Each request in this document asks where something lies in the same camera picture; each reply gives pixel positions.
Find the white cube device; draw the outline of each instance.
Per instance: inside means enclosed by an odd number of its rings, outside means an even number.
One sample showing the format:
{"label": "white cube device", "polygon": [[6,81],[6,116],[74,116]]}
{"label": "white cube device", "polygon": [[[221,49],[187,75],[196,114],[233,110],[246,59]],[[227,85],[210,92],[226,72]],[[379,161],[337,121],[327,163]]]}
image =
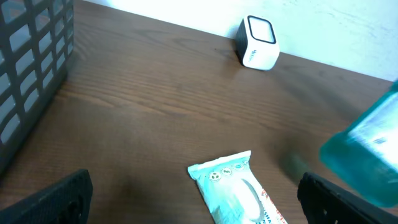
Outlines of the white cube device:
{"label": "white cube device", "polygon": [[269,21],[255,16],[243,18],[236,34],[236,51],[248,68],[270,70],[279,56],[279,44]]}

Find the desk surface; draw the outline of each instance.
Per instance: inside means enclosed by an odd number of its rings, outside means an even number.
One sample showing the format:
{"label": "desk surface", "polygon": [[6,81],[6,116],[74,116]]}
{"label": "desk surface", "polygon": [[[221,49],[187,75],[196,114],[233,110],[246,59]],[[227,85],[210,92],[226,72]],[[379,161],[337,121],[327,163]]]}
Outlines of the desk surface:
{"label": "desk surface", "polygon": [[212,223],[187,167],[252,150],[277,208],[306,223],[281,155],[346,187],[318,149],[391,85],[286,54],[269,72],[244,68],[230,39],[82,1],[69,62],[2,180],[0,208],[86,168],[89,223]]}

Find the wet wipes package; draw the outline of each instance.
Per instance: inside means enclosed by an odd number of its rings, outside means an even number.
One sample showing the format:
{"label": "wet wipes package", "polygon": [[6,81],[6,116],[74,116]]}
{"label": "wet wipes package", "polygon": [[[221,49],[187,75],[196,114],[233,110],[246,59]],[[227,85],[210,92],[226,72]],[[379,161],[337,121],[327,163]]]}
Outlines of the wet wipes package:
{"label": "wet wipes package", "polygon": [[253,176],[251,151],[188,167],[216,224],[287,223]]}

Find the teal bottle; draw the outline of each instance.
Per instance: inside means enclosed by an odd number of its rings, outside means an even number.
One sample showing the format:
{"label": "teal bottle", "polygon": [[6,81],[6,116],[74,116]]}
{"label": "teal bottle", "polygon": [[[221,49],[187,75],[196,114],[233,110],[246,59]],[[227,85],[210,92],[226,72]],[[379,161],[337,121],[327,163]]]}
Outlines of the teal bottle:
{"label": "teal bottle", "polygon": [[397,205],[398,82],[347,130],[323,145],[320,159],[374,205]]}

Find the gray plastic basket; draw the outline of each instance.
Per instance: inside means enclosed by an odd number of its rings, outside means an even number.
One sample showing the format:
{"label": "gray plastic basket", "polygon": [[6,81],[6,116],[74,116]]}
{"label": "gray plastic basket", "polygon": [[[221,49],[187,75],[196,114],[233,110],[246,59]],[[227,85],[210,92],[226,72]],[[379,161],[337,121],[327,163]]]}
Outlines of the gray plastic basket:
{"label": "gray plastic basket", "polygon": [[73,0],[0,0],[0,174],[67,75]]}

